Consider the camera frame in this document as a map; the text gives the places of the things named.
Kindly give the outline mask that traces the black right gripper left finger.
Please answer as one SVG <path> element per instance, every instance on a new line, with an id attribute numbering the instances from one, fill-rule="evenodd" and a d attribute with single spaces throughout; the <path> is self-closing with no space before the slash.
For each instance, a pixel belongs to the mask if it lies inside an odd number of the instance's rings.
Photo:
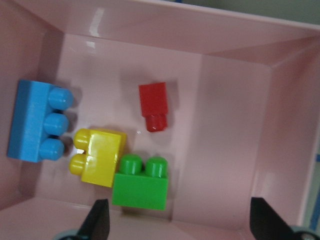
<path id="1" fill-rule="evenodd" d="M 58 233 L 54 240 L 107 240 L 110 234 L 110 211 L 108 199 L 95 201 L 78 230 Z"/>

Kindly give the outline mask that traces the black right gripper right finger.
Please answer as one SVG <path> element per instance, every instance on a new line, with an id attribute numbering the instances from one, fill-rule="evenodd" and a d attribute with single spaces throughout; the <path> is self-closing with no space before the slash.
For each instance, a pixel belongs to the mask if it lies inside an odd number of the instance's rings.
<path id="1" fill-rule="evenodd" d="M 305 228 L 290 227 L 262 197 L 250 200 L 249 228 L 256 240 L 318 240 Z"/>

